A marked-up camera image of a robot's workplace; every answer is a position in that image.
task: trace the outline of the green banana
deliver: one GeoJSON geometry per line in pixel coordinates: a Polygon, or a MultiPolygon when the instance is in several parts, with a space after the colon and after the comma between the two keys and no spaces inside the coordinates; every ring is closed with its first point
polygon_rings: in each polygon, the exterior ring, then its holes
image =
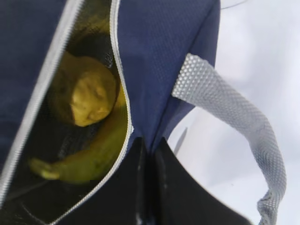
{"type": "Polygon", "coordinates": [[[122,87],[117,102],[89,146],[64,160],[48,164],[33,158],[30,169],[47,180],[80,184],[103,178],[122,149],[127,132],[127,107],[122,87]]]}

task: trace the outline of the navy blue bag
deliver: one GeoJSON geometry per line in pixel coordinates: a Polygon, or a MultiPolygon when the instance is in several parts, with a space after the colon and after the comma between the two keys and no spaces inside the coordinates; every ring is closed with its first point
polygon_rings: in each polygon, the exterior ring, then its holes
{"type": "Polygon", "coordinates": [[[218,0],[1,1],[1,224],[251,224],[201,188],[166,143],[196,105],[249,141],[269,187],[258,203],[260,225],[275,225],[283,160],[265,116],[212,67],[219,15],[218,0]],[[110,35],[93,30],[74,41],[85,32],[73,35],[84,13],[108,17],[110,35]],[[43,180],[26,161],[41,146],[44,158],[57,158],[65,136],[80,150],[101,125],[71,129],[49,116],[44,99],[66,48],[116,69],[127,104],[120,154],[101,181],[85,185],[43,180]]]}

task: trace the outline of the white surface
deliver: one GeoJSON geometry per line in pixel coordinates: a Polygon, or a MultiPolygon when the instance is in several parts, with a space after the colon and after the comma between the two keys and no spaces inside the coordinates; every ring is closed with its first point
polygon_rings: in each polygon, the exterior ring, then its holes
{"type": "MultiPolygon", "coordinates": [[[[221,11],[217,71],[271,122],[288,186],[277,225],[300,225],[300,2],[249,0],[221,11]]],[[[189,127],[178,159],[210,193],[258,224],[256,202],[267,186],[246,139],[202,109],[174,130],[174,146],[189,127]]]]}

